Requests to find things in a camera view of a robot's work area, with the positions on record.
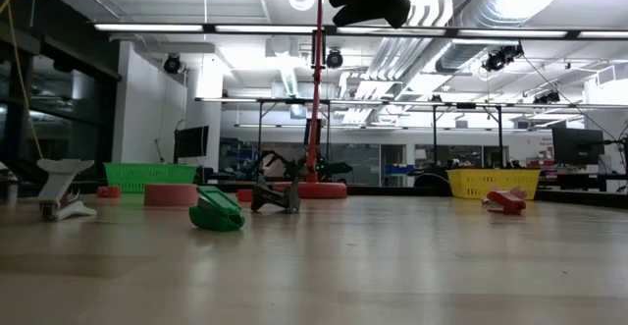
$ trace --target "red pole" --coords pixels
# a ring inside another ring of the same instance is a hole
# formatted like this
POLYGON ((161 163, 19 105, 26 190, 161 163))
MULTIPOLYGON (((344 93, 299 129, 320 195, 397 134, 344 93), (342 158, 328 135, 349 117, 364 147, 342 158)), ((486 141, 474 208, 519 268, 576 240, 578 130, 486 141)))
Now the red pole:
POLYGON ((310 127, 310 146, 307 150, 307 177, 305 181, 307 183, 318 183, 318 173, 316 172, 316 158, 318 152, 316 151, 317 138, 317 126, 318 126, 318 106, 321 102, 321 96, 319 93, 319 86, 321 85, 321 70, 322 70, 322 53, 323 53, 323 0, 318 0, 318 18, 316 21, 316 44, 315 51, 315 66, 314 66, 314 103, 312 105, 312 124, 310 127))

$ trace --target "yellow rope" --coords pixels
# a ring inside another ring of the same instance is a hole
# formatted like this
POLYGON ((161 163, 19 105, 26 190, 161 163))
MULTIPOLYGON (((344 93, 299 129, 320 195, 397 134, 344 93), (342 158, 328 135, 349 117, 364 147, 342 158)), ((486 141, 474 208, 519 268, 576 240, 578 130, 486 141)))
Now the yellow rope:
POLYGON ((3 4, 0 7, 0 14, 4 10, 5 7, 9 9, 9 28, 11 29, 11 40, 13 41, 13 51, 16 56, 16 65, 18 66, 18 77, 20 78, 20 87, 22 88, 22 95, 24 96, 24 108, 28 113, 28 123, 30 125, 30 130, 32 131, 32 138, 35 141, 35 145, 37 146, 37 152, 39 153, 39 158, 43 158, 43 154, 41 153, 41 146, 39 145, 39 140, 37 139, 37 133, 35 131, 35 125, 32 121, 32 117, 30 116, 29 104, 28 104, 28 93, 26 92, 26 85, 24 83, 24 75, 22 74, 22 65, 20 64, 20 52, 18 50, 18 41, 16 40, 16 30, 13 24, 13 11, 11 10, 11 0, 5 1, 6 5, 3 4))

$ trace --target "green object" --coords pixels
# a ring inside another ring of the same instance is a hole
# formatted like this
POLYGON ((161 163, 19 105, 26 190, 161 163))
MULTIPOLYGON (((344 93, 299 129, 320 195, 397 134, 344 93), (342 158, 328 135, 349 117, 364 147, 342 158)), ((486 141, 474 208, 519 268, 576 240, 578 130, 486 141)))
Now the green object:
POLYGON ((110 187, 144 193, 146 184, 192 184, 196 167, 181 164, 105 163, 110 187))
POLYGON ((214 187, 198 187, 198 206, 189 207, 194 226, 217 232, 237 231, 244 226, 242 207, 214 187))

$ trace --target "green basket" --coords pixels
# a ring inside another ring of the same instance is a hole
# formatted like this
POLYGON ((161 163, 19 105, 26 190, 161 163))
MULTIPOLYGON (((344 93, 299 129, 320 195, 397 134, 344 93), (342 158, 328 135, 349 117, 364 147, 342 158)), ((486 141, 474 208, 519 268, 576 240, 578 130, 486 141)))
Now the green basket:
POLYGON ((110 187, 144 193, 146 184, 192 184, 196 167, 179 164, 105 163, 110 187))

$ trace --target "yellow basket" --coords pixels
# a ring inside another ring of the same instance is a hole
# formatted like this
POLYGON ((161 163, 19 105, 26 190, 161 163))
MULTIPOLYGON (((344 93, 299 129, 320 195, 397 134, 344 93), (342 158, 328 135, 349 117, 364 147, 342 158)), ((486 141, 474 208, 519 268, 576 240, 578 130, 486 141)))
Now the yellow basket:
POLYGON ((447 171, 451 192, 459 198, 482 198, 493 188, 511 190, 520 187, 526 199, 534 199, 540 170, 456 169, 447 171))

